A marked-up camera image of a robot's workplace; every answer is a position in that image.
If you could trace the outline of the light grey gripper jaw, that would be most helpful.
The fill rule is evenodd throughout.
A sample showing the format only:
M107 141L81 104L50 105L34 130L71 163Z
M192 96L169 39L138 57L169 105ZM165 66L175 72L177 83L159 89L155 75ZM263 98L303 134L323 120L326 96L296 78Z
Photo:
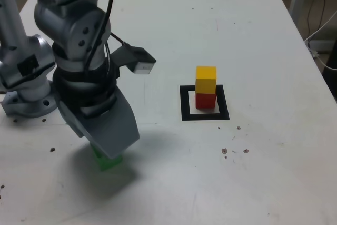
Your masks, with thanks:
M115 91L116 101L101 116L81 119L83 134L90 143L109 159L114 159L140 138L136 119L127 99Z

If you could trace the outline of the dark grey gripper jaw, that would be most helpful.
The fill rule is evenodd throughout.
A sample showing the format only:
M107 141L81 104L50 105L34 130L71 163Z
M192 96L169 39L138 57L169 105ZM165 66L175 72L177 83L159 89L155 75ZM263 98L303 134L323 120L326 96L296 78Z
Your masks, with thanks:
M59 101L59 112L68 124L68 126L76 133L79 138L88 138L87 120L78 113L73 113L63 101Z

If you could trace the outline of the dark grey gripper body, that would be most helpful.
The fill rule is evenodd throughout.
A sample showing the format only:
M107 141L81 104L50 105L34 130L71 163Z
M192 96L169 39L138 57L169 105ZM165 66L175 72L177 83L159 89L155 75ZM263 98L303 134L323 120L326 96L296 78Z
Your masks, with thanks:
M117 98L115 95L111 95L105 101L99 102L91 106L85 106L80 108L80 113L85 118L94 118L100 116L111 109L115 104Z

